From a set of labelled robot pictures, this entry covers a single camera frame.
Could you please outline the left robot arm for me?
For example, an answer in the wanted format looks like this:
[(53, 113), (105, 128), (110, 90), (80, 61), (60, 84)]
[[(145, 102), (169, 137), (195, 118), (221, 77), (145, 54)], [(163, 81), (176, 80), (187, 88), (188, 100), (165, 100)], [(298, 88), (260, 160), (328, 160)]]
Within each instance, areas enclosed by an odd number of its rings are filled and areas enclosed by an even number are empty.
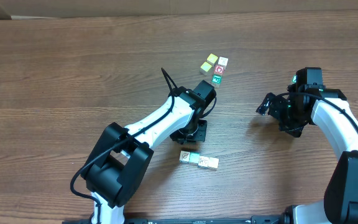
[(124, 223), (123, 208), (144, 178), (154, 149), (167, 138), (179, 144), (203, 142), (207, 107), (216, 90), (206, 81), (194, 89), (172, 87), (167, 101), (125, 127), (108, 125), (78, 175), (91, 192), (94, 212), (87, 223)]

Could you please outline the yellow plain wooden block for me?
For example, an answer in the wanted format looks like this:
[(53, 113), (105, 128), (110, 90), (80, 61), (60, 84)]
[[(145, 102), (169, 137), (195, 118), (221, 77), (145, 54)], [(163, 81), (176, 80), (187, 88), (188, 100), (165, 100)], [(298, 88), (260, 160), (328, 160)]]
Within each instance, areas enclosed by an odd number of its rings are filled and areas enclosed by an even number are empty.
[(210, 157), (208, 160), (208, 168), (216, 170), (219, 166), (219, 159), (215, 157)]

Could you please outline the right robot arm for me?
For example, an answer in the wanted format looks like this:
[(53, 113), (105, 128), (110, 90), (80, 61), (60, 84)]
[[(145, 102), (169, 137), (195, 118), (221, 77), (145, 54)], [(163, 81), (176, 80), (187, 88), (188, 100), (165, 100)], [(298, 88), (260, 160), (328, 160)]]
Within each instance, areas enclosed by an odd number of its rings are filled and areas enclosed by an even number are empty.
[(287, 92), (267, 93), (256, 112), (275, 118), (294, 138), (306, 125), (317, 126), (337, 157), (323, 199), (291, 205), (271, 223), (358, 223), (358, 121), (344, 93), (326, 88), (322, 69), (298, 70)]

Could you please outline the white block blue side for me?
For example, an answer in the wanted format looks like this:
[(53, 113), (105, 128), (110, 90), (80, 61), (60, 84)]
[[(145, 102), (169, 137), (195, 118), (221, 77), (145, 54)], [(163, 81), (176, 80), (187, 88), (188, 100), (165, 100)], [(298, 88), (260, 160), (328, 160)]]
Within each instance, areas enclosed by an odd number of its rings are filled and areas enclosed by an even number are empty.
[(181, 151), (180, 152), (180, 158), (179, 161), (182, 163), (189, 163), (190, 161), (190, 152), (187, 151)]

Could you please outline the white block blue H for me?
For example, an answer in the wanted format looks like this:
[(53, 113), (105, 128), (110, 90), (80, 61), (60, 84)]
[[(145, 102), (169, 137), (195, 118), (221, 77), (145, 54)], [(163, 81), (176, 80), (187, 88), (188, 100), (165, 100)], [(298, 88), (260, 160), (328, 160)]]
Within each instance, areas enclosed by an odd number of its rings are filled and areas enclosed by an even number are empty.
[(202, 168), (208, 168), (209, 164), (209, 157), (206, 156), (199, 156), (198, 166)]

